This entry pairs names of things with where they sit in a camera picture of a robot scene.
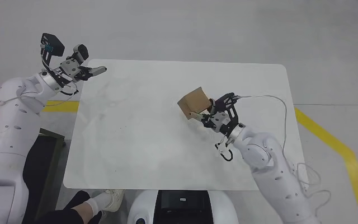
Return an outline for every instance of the brown cardboard box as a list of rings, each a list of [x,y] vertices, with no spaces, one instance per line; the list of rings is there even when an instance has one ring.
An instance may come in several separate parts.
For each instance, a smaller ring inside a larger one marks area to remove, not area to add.
[[[211,106],[211,102],[203,92],[202,88],[199,87],[183,96],[183,98],[179,100],[178,105],[189,120],[192,118],[190,112],[201,113]]]

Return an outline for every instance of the white cable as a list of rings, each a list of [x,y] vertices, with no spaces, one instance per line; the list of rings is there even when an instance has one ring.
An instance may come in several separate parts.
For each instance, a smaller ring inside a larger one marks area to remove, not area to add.
[[[34,97],[31,97],[31,96],[19,96],[19,97],[14,97],[14,98],[8,99],[6,101],[0,101],[0,106],[3,106],[3,105],[5,105],[6,103],[8,103],[8,102],[10,102],[12,100],[20,99],[20,98],[32,98],[32,99],[38,101],[42,106],[45,106],[40,100],[38,100],[38,99],[36,99]]]
[[[43,55],[41,55],[41,60],[43,61],[44,64],[46,64],[45,60],[43,59]],[[50,67],[50,63],[46,64],[46,66],[52,71],[53,69]]]
[[[63,103],[65,103],[65,102],[69,101],[69,100],[74,96],[74,94],[77,92],[77,90],[78,90],[78,87],[77,87],[76,83],[74,83],[74,82],[71,82],[71,83],[73,83],[73,84],[75,85],[75,87],[76,87],[76,89],[75,89],[75,90],[73,91],[73,93],[72,93],[72,96],[70,96],[68,99],[66,99],[66,100],[63,101],[63,102],[60,102],[60,103],[58,103],[58,104],[47,105],[47,106],[58,106],[58,105],[60,105],[60,104],[63,104]]]
[[[284,104],[284,106],[285,106],[285,121],[284,121],[284,144],[283,144],[283,146],[282,146],[282,155],[283,155],[283,157],[285,158],[285,160],[286,160],[286,162],[287,162],[287,158],[286,158],[286,156],[285,156],[285,151],[284,151],[285,145],[286,145],[286,121],[287,121],[287,106],[286,106],[286,103],[285,103],[281,98],[279,98],[279,97],[277,97],[277,96],[272,96],[272,95],[239,96],[238,99],[240,99],[240,98],[249,98],[249,97],[272,97],[272,98],[275,98],[275,99],[280,100],[280,101]],[[310,183],[307,183],[307,182],[301,180],[300,177],[299,177],[299,169],[298,169],[299,165],[304,165],[305,167],[308,167],[309,169],[311,169],[311,170],[318,176],[318,183],[310,184]],[[296,177],[296,178],[297,178],[298,182],[300,183],[302,192],[303,192],[303,194],[304,194],[304,196],[305,196],[306,198],[311,198],[313,195],[319,194],[319,193],[323,193],[323,192],[327,192],[327,193],[328,193],[328,198],[327,198],[327,200],[326,200],[325,202],[323,202],[322,204],[320,204],[320,205],[319,205],[317,208],[315,208],[315,210],[314,210],[314,214],[315,214],[315,216],[317,217],[318,210],[319,210],[320,208],[322,208],[323,206],[325,206],[325,205],[331,200],[331,196],[332,196],[331,191],[329,191],[329,190],[318,190],[318,191],[316,191],[316,192],[313,192],[313,193],[310,194],[310,195],[306,195],[306,194],[305,194],[305,192],[303,191],[302,183],[303,183],[303,184],[310,185],[310,186],[313,186],[313,185],[319,185],[319,184],[321,184],[321,180],[322,180],[320,174],[319,174],[317,171],[315,171],[312,167],[310,167],[309,165],[307,165],[306,163],[303,163],[303,162],[297,163],[297,177]]]

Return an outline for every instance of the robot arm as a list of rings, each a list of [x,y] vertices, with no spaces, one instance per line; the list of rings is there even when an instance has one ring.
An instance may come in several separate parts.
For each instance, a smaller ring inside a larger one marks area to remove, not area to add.
[[[284,224],[319,224],[277,139],[270,133],[256,133],[239,123],[234,104],[240,98],[230,93],[216,101],[210,99],[210,114],[194,114],[194,117],[205,127],[225,135],[228,138],[226,146],[233,144],[240,151],[261,194]]]
[[[103,66],[87,68],[81,64],[88,58],[81,44],[74,53],[51,69],[51,56],[62,56],[64,45],[51,34],[43,34],[41,57],[43,69],[30,78],[12,78],[0,86],[0,223],[21,223],[29,191],[22,172],[26,157],[40,130],[40,112],[47,101],[70,82],[88,80],[105,72]]]

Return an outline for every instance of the white table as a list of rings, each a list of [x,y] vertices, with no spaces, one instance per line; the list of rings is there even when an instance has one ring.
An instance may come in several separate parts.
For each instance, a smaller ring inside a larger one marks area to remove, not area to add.
[[[201,86],[217,99],[275,95],[288,107],[285,153],[304,162],[286,69],[278,64],[92,60],[107,72],[84,84],[64,177],[67,188],[257,190],[249,167],[222,137],[186,120],[178,100]],[[239,121],[283,143],[284,107],[270,98],[241,99]]]

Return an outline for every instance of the white sneaker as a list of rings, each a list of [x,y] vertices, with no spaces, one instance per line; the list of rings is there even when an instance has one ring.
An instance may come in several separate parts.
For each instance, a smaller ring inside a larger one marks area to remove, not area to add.
[[[111,194],[112,200],[111,203],[104,208],[104,211],[116,212],[121,206],[123,195],[125,190],[106,190],[105,192]]]

